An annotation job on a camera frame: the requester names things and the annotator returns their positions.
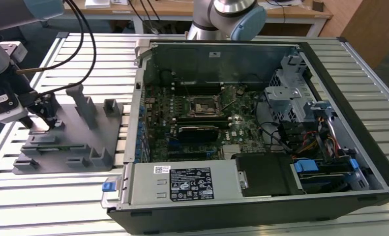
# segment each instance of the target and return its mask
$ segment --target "sticker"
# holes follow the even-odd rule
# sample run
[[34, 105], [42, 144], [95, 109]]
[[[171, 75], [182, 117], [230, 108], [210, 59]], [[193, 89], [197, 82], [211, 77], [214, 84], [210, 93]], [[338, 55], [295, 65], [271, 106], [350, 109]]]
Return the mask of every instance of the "sticker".
[[154, 166], [153, 167], [153, 173], [154, 174], [167, 174], [169, 173], [170, 166]]
[[130, 14], [130, 11], [113, 11], [113, 13], [125, 13], [125, 14]]
[[5, 102], [6, 100], [9, 100], [8, 95], [0, 95], [0, 103]]
[[173, 202], [214, 199], [209, 167], [170, 170], [169, 180]]
[[219, 53], [218, 52], [211, 52], [209, 53], [210, 58], [219, 58]]

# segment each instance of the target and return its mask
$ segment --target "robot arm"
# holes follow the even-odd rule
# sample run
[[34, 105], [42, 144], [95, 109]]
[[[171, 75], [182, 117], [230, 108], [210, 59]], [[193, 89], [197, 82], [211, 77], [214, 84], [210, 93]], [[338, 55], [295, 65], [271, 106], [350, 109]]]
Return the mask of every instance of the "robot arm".
[[[45, 21], [63, 12], [61, 0], [0, 0], [0, 30], [35, 21]], [[21, 121], [25, 127], [31, 126], [27, 112], [41, 117], [53, 125], [53, 94], [38, 97], [30, 88], [29, 80], [17, 75], [17, 66], [0, 46], [0, 122]]]
[[187, 39], [251, 40], [265, 22], [257, 0], [195, 0]]

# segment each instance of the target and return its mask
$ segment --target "aluminum workbench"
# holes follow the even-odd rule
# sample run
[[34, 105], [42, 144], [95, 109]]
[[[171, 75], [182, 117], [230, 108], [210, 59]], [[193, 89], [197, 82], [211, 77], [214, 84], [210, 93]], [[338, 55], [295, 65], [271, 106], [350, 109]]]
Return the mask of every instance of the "aluminum workbench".
[[[121, 174], [129, 103], [135, 72], [133, 64], [134, 42], [153, 38], [137, 34], [97, 34], [97, 64], [83, 82], [83, 94], [93, 102], [114, 98], [125, 103], [122, 127], [117, 143], [114, 168], [109, 172], [78, 174], [41, 174], [16, 176], [12, 164], [27, 137], [20, 123], [8, 124], [0, 134], [0, 236], [39, 235], [107, 235], [125, 236], [125, 230], [106, 216], [99, 206], [101, 183], [109, 176]], [[155, 37], [182, 39], [181, 35]], [[57, 38], [42, 66], [62, 61], [74, 51], [79, 35]], [[389, 159], [389, 89], [373, 73], [347, 43], [334, 38], [258, 37], [255, 40], [307, 41], [323, 63], [357, 115]], [[90, 39], [71, 62], [58, 69], [37, 73], [31, 85], [38, 92], [66, 85], [81, 79], [91, 60]], [[315, 85], [323, 98], [322, 89]], [[63, 91], [57, 93], [59, 103], [73, 100]], [[107, 196], [113, 201], [114, 192]], [[242, 227], [175, 233], [171, 235], [266, 235], [294, 236], [389, 235], [389, 204], [371, 206], [337, 220]]]

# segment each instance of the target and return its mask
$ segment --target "black wire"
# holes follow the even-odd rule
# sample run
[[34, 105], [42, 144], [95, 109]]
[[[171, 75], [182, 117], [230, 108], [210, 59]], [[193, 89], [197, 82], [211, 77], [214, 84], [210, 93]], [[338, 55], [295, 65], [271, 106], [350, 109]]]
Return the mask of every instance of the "black wire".
[[134, 12], [134, 14], [135, 14], [135, 16], [138, 17], [138, 19], [139, 19], [139, 21], [141, 21], [141, 24], [142, 24], [143, 26], [146, 26], [146, 28], [147, 28], [151, 32], [154, 32], [153, 28], [149, 27], [149, 26], [143, 23], [142, 18], [139, 17], [139, 14], [137, 13], [137, 11], [135, 11], [135, 9], [134, 9], [134, 7], [133, 7], [133, 3], [130, 2], [130, 0], [129, 0], [129, 6], [130, 6], [130, 8], [131, 8], [131, 10], [133, 10], [133, 12]]
[[75, 19], [77, 19], [78, 28], [79, 28], [79, 33], [81, 33], [81, 39], [79, 39], [79, 42], [78, 42], [77, 48], [75, 48], [74, 52], [71, 53], [71, 55], [69, 56], [69, 58], [66, 58], [66, 59], [65, 59], [62, 62], [59, 62], [58, 64], [51, 65], [51, 66], [49, 66], [49, 67], [45, 67], [45, 68], [42, 69], [42, 71], [45, 71], [45, 70], [51, 70], [51, 69], [59, 67], [61, 65], [63, 65], [65, 63], [67, 63], [67, 62], [73, 59], [73, 57], [77, 55], [78, 51], [79, 51], [81, 48], [82, 48], [83, 37], [85, 37], [85, 36], [83, 36], [83, 26], [82, 26], [82, 21], [81, 21], [78, 15], [77, 15], [77, 12], [73, 10], [74, 7], [70, 6], [70, 5], [69, 5], [69, 7], [70, 7], [70, 9], [71, 9], [71, 11], [73, 11], [73, 14], [74, 14], [74, 16], [75, 16]]
[[147, 16], [147, 20], [149, 20], [149, 25], [150, 25], [150, 28], [153, 28], [153, 25], [151, 25], [151, 20], [150, 20], [150, 16], [149, 16], [149, 13], [147, 13], [147, 10], [146, 10], [146, 8], [143, 7], [142, 0], [139, 0], [139, 3], [141, 3], [141, 7], [142, 7], [142, 10], [143, 10], [143, 13], [146, 13], [146, 16]]
[[283, 23], [286, 23], [285, 6], [291, 6], [291, 4], [279, 4], [277, 1], [274, 1], [275, 4], [271, 4], [267, 0], [265, 0], [265, 1], [266, 1], [267, 4], [281, 7], [281, 10], [283, 12]]
[[254, 118], [255, 118], [255, 123], [257, 123], [257, 125], [259, 126], [259, 128], [261, 128], [261, 130], [263, 131], [263, 133], [267, 135], [267, 136], [270, 136], [277, 142], [278, 142], [278, 144], [281, 145], [281, 147], [283, 148], [283, 150], [287, 152], [287, 153], [291, 153], [293, 152], [293, 150], [286, 146], [286, 144], [274, 136], [274, 135], [271, 135], [263, 128], [262, 128], [262, 126], [259, 125], [259, 123], [258, 123], [258, 118], [257, 118], [257, 106], [258, 106], [258, 102], [259, 102], [259, 100], [257, 100], [257, 102], [255, 102], [255, 107], [254, 107]]
[[150, 8], [151, 8], [151, 11], [153, 11], [153, 13], [154, 13], [154, 15], [155, 15], [155, 17], [157, 17], [157, 21], [161, 22], [159, 16], [158, 16], [157, 13], [155, 13], [155, 10], [154, 10], [154, 8], [153, 8], [153, 6], [151, 6], [150, 0], [147, 0], [147, 3], [149, 3], [149, 6], [150, 6]]
[[90, 36], [90, 40], [91, 40], [91, 49], [93, 49], [91, 64], [90, 64], [90, 67], [89, 67], [89, 70], [87, 70], [85, 76], [82, 77], [82, 79], [81, 79], [79, 81], [77, 81], [75, 83], [69, 84], [69, 85], [66, 85], [66, 86], [62, 86], [62, 87], [59, 87], [59, 88], [51, 89], [51, 90], [49, 90], [49, 91], [46, 91], [46, 92], [42, 92], [42, 93], [39, 94], [39, 96], [43, 96], [43, 95], [46, 95], [46, 94], [54, 93], [54, 92], [57, 92], [57, 91], [59, 91], [59, 90], [63, 90], [63, 89], [71, 88], [71, 87], [74, 87], [74, 86], [82, 84], [82, 82], [83, 82], [83, 81], [86, 80], [86, 78], [89, 77], [90, 72], [91, 72], [91, 70], [93, 70], [93, 68], [94, 68], [94, 63], [95, 63], [95, 43], [94, 43], [94, 37], [93, 37], [91, 29], [90, 29], [90, 26], [89, 26], [87, 20], [85, 19], [85, 16], [83, 16], [81, 10], [78, 9], [78, 7], [75, 6], [75, 3], [73, 2], [73, 0], [65, 0], [65, 2], [66, 2], [67, 5], [70, 6], [70, 8], [71, 8], [71, 6], [73, 6], [74, 9], [71, 8], [71, 11], [75, 11], [77, 14], [79, 15], [79, 17], [81, 17], [81, 19], [82, 19], [82, 22], [83, 22], [83, 24], [85, 24], [85, 26], [86, 26], [87, 32], [89, 32], [89, 36]]

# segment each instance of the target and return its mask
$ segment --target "warning label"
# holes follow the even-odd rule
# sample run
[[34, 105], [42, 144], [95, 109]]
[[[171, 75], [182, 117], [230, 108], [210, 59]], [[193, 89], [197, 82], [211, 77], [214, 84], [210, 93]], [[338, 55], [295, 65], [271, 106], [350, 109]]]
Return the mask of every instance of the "warning label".
[[169, 180], [173, 202], [214, 198], [209, 168], [169, 170]]

